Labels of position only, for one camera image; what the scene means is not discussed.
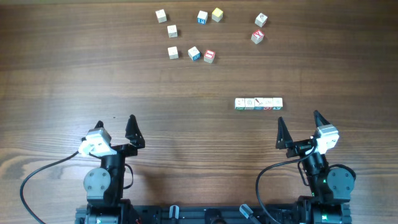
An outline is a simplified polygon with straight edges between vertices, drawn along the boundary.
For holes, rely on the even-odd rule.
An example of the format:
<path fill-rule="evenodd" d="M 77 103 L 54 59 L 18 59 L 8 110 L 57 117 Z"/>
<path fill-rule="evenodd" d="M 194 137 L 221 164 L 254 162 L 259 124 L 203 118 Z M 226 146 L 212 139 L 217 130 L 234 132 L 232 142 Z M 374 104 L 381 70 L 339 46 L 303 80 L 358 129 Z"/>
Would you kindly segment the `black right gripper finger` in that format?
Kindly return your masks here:
<path fill-rule="evenodd" d="M 279 117 L 277 121 L 278 121 L 278 130 L 277 130 L 277 139 L 276 139 L 275 148 L 288 149 L 293 147 L 294 142 L 289 133 L 289 130 L 287 129 L 283 117 Z"/>
<path fill-rule="evenodd" d="M 322 114 L 318 111 L 315 110 L 313 112 L 314 115 L 314 120 L 315 120 L 315 125 L 316 127 L 320 127 L 320 126 L 326 126 L 329 125 L 330 123 L 322 116 Z"/>

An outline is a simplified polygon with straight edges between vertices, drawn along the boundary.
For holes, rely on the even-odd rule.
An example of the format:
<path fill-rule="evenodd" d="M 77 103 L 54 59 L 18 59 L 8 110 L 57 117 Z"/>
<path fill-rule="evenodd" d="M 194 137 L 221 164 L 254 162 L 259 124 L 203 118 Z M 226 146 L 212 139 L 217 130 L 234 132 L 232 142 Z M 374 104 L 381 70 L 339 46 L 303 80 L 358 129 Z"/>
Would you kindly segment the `wooden block green top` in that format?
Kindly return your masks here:
<path fill-rule="evenodd" d="M 283 108 L 283 99 L 282 98 L 273 98 L 272 104 L 273 104 L 274 110 L 281 110 Z"/>

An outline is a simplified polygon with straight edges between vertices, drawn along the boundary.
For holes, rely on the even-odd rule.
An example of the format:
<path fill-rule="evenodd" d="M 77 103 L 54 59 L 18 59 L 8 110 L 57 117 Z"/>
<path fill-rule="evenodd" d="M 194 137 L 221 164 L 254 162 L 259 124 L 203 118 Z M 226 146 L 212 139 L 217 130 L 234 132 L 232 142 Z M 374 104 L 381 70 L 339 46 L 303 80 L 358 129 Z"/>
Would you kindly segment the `wooden block plain back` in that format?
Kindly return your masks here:
<path fill-rule="evenodd" d="M 255 100 L 254 98 L 245 98 L 244 99 L 245 110 L 253 110 L 255 107 Z"/>

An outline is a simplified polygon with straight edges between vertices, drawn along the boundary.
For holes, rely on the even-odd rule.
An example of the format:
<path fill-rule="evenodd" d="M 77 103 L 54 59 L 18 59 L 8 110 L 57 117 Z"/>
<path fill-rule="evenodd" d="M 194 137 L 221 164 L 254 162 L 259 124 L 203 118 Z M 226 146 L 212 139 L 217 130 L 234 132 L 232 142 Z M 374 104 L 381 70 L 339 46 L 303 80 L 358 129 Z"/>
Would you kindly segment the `wooden block green side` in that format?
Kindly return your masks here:
<path fill-rule="evenodd" d="M 246 107 L 244 98 L 236 98 L 234 101 L 234 108 L 236 110 L 244 110 Z"/>

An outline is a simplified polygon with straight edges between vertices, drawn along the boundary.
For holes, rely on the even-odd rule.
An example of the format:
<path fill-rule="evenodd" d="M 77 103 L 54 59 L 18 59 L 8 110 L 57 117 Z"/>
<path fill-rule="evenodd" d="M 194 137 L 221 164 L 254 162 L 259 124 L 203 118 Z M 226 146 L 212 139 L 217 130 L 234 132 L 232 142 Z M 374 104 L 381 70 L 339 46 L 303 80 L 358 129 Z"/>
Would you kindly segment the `wooden block red side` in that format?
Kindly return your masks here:
<path fill-rule="evenodd" d="M 169 53 L 169 59 L 171 59 L 171 60 L 179 58 L 177 47 L 169 47 L 168 53 Z"/>

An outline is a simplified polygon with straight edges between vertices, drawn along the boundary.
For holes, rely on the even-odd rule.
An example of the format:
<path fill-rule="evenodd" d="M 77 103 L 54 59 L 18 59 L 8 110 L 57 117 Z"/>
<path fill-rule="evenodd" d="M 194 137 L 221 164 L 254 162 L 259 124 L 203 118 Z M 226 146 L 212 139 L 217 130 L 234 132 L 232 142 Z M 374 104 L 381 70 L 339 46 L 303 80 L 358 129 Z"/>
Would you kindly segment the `wooden block red X top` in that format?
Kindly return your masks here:
<path fill-rule="evenodd" d="M 264 38 L 264 33 L 261 30 L 256 30 L 255 32 L 252 33 L 251 40 L 255 44 L 259 44 Z"/>

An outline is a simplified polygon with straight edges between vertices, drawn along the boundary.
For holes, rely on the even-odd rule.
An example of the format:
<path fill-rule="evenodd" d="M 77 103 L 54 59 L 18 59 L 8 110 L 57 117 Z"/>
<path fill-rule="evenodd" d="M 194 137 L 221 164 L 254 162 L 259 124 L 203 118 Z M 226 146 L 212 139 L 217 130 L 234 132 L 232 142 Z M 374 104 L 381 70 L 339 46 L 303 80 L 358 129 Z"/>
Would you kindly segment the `wooden block red 9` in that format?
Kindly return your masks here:
<path fill-rule="evenodd" d="M 263 27 L 264 24 L 267 22 L 267 19 L 268 17 L 265 14 L 259 13 L 259 15 L 255 19 L 255 24 L 259 27 Z"/>

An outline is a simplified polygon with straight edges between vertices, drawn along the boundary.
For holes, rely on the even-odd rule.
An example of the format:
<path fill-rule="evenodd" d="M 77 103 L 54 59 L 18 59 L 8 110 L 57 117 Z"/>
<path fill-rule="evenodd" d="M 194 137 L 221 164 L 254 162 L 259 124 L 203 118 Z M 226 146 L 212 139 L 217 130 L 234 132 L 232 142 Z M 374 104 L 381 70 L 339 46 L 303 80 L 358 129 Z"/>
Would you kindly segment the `wooden block yellow top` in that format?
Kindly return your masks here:
<path fill-rule="evenodd" d="M 206 11 L 199 11 L 197 16 L 197 22 L 199 24 L 206 24 L 208 18 L 208 13 Z"/>

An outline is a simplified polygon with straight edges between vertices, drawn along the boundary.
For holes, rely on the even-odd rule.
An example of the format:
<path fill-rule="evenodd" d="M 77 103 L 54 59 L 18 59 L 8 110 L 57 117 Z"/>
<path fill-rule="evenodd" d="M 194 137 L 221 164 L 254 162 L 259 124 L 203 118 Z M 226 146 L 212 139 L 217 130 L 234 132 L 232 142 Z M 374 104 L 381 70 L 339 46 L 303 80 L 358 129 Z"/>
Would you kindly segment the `wooden block blue D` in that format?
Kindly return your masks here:
<path fill-rule="evenodd" d="M 263 98 L 264 109 L 272 110 L 273 109 L 273 98 Z"/>

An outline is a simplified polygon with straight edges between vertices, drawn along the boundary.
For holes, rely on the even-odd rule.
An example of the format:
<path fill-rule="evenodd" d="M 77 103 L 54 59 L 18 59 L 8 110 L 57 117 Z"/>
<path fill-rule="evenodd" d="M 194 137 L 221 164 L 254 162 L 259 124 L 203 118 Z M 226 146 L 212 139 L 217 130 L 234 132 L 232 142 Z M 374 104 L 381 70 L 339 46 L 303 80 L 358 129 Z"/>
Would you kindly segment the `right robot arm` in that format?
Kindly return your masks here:
<path fill-rule="evenodd" d="M 316 130 L 310 139 L 293 141 L 283 118 L 278 119 L 276 148 L 286 149 L 288 158 L 298 156 L 299 173 L 310 187 L 311 196 L 300 196 L 291 205 L 277 205 L 281 223 L 349 224 L 349 202 L 356 173 L 343 164 L 330 165 L 326 152 L 336 146 L 338 130 L 318 111 L 314 111 Z"/>

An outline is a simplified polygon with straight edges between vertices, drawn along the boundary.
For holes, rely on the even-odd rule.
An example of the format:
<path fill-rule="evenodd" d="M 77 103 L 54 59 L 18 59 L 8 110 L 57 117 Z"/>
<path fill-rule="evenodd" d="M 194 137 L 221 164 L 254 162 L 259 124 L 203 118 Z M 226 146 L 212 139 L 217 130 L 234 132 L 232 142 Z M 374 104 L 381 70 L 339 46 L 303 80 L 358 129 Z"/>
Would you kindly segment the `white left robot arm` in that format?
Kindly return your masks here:
<path fill-rule="evenodd" d="M 137 125 L 136 117 L 130 115 L 125 138 L 129 143 L 111 145 L 111 136 L 103 122 L 89 130 L 82 139 L 78 152 L 101 160 L 99 168 L 90 170 L 83 180 L 88 205 L 76 211 L 76 224 L 141 223 L 129 199 L 123 199 L 123 190 L 132 184 L 124 185 L 124 174 L 131 166 L 126 158 L 137 156 L 137 150 L 145 147 L 145 140 Z"/>

